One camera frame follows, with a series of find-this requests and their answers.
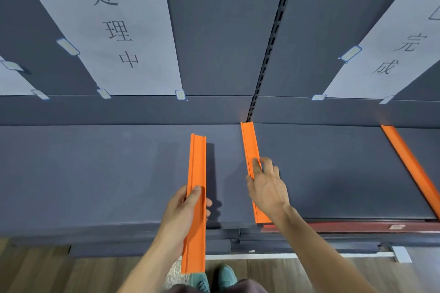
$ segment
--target hand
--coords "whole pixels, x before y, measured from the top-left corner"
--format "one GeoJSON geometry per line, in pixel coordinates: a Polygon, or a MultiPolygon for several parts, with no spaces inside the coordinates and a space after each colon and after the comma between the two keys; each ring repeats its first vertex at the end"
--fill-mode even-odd
{"type": "MultiPolygon", "coordinates": [[[[190,230],[194,216],[194,207],[201,195],[201,187],[196,185],[188,197],[186,195],[187,186],[184,185],[168,202],[161,226],[153,242],[161,244],[165,250],[169,251],[174,261],[182,255],[184,238],[190,230]]],[[[206,206],[212,206],[212,201],[209,198],[206,198],[206,206]]],[[[207,209],[206,218],[210,214],[211,212],[207,209]]]]}
{"type": "Polygon", "coordinates": [[[246,176],[249,196],[255,205],[266,214],[272,222],[282,216],[286,208],[290,208],[289,195],[284,182],[279,178],[279,169],[272,165],[268,157],[261,157],[264,173],[258,160],[252,159],[254,179],[246,176]]]}

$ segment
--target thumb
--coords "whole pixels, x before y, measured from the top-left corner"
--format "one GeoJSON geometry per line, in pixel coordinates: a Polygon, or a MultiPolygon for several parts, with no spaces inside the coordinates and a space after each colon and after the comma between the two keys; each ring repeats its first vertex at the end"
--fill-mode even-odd
{"type": "Polygon", "coordinates": [[[188,195],[184,206],[185,207],[190,207],[191,209],[193,209],[195,207],[195,204],[197,203],[198,199],[200,198],[200,194],[201,194],[201,186],[200,185],[196,185],[190,192],[190,194],[188,195]]]}
{"type": "Polygon", "coordinates": [[[255,193],[255,186],[253,184],[253,178],[251,178],[249,175],[246,176],[246,182],[248,186],[249,196],[250,198],[253,198],[253,195],[255,193]]]}

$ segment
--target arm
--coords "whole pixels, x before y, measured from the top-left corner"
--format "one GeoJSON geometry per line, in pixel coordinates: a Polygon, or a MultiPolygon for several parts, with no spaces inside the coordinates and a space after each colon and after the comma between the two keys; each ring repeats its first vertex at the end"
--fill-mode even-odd
{"type": "Polygon", "coordinates": [[[246,177],[255,205],[277,226],[297,254],[313,287],[321,293],[377,293],[356,267],[320,237],[290,206],[279,169],[262,157],[264,173],[253,159],[255,178],[246,177]]]}
{"type": "MultiPolygon", "coordinates": [[[[195,186],[185,200],[187,186],[171,198],[151,247],[130,272],[118,293],[159,292],[173,263],[182,255],[184,238],[188,234],[194,207],[201,194],[195,186]]],[[[206,198],[206,205],[212,201],[206,198]]],[[[206,210],[206,217],[211,213],[206,210]]]]}

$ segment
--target right hand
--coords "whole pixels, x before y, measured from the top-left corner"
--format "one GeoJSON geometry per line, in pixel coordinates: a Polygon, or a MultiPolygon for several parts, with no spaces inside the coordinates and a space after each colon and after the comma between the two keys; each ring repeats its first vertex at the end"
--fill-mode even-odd
{"type": "Polygon", "coordinates": [[[249,196],[255,205],[266,214],[272,222],[290,208],[289,195],[284,182],[279,178],[279,169],[272,165],[268,157],[261,157],[264,164],[264,172],[261,170],[258,160],[252,159],[253,175],[246,176],[249,196]]]}

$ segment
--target shoe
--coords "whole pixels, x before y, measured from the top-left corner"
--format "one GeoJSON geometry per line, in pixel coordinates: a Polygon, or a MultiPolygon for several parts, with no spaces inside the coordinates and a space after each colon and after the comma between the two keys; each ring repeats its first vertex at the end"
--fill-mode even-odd
{"type": "Polygon", "coordinates": [[[237,277],[234,270],[229,266],[223,264],[219,269],[219,289],[220,291],[237,283],[237,277]]]}
{"type": "Polygon", "coordinates": [[[191,273],[189,285],[203,293],[211,293],[209,290],[208,277],[206,277],[206,273],[204,272],[191,273]]]}

